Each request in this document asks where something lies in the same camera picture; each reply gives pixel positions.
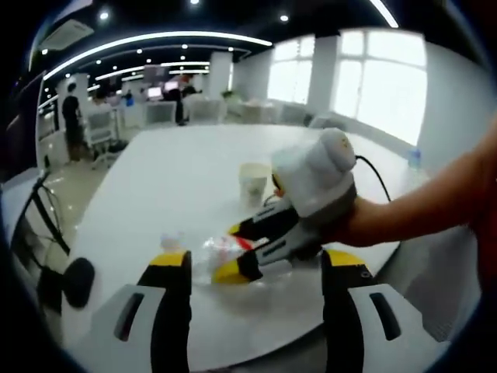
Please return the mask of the person's right hand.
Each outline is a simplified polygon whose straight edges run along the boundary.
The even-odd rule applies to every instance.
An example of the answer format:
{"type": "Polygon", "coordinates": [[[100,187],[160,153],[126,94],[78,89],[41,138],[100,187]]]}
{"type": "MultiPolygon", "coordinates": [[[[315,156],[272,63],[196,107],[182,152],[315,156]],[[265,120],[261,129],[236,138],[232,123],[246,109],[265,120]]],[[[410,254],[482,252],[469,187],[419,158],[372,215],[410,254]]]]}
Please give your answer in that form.
{"type": "Polygon", "coordinates": [[[348,213],[321,229],[321,243],[337,242],[363,248],[393,242],[395,236],[390,231],[390,212],[390,204],[378,204],[358,197],[348,213]]]}

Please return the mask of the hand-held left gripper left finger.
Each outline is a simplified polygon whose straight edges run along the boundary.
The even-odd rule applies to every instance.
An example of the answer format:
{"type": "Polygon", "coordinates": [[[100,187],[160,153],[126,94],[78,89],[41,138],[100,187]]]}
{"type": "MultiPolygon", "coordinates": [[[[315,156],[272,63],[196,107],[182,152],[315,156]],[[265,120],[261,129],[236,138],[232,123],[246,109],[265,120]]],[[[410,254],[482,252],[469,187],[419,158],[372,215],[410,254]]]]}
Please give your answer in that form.
{"type": "Polygon", "coordinates": [[[189,251],[156,256],[93,315],[69,352],[86,372],[188,372],[189,251]]]}

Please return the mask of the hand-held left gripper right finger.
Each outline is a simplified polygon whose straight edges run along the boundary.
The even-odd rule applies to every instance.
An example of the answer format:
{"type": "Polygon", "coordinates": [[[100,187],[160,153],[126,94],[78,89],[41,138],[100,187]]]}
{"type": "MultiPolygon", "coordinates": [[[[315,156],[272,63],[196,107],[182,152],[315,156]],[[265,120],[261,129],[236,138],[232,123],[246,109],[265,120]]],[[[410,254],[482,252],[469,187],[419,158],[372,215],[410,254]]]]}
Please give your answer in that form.
{"type": "Polygon", "coordinates": [[[328,372],[424,372],[448,348],[425,331],[407,299],[377,283],[352,254],[322,252],[321,289],[328,372]]]}

